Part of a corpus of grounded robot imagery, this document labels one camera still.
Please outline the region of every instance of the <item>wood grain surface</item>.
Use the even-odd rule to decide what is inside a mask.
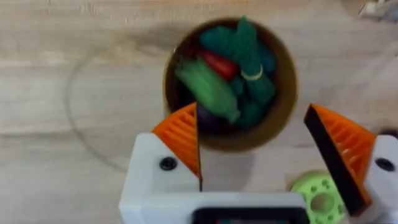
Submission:
[[[291,51],[299,95],[269,144],[201,149],[205,190],[285,191],[325,169],[303,116],[318,103],[398,126],[398,28],[349,0],[0,1],[0,223],[120,223],[134,138],[164,117],[162,71],[184,34],[247,15]]]

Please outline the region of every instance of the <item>green gear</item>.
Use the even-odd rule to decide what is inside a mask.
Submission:
[[[304,175],[290,191],[303,194],[311,224],[336,224],[345,216],[344,202],[328,174]]]

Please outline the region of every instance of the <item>rubber band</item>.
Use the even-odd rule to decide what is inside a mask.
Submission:
[[[254,76],[249,76],[249,75],[247,75],[243,70],[242,70],[242,72],[241,72],[241,75],[242,75],[242,77],[243,77],[245,80],[248,80],[248,81],[258,80],[258,79],[260,79],[261,76],[262,76],[262,65],[260,65],[260,72],[257,73],[257,74],[254,75]]]

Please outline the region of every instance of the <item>brown bowl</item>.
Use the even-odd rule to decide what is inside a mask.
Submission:
[[[177,111],[190,101],[193,101],[189,91],[174,75],[177,57],[185,55],[192,46],[197,45],[198,37],[203,31],[215,26],[226,26],[235,29],[238,21],[239,18],[227,18],[206,22],[191,31],[177,45],[166,64],[164,73],[164,96],[168,113]],[[275,74],[273,74],[272,81],[276,87],[277,94],[259,125],[225,135],[201,135],[200,142],[212,149],[239,151],[265,144],[283,130],[295,106],[297,80],[290,54],[282,41],[268,28],[255,22],[252,23],[256,26],[258,40],[262,41],[276,57],[277,68]]]

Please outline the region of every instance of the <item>red toy vegetable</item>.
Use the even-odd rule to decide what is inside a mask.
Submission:
[[[231,81],[239,71],[239,67],[234,62],[208,50],[200,50],[199,56],[227,82]]]

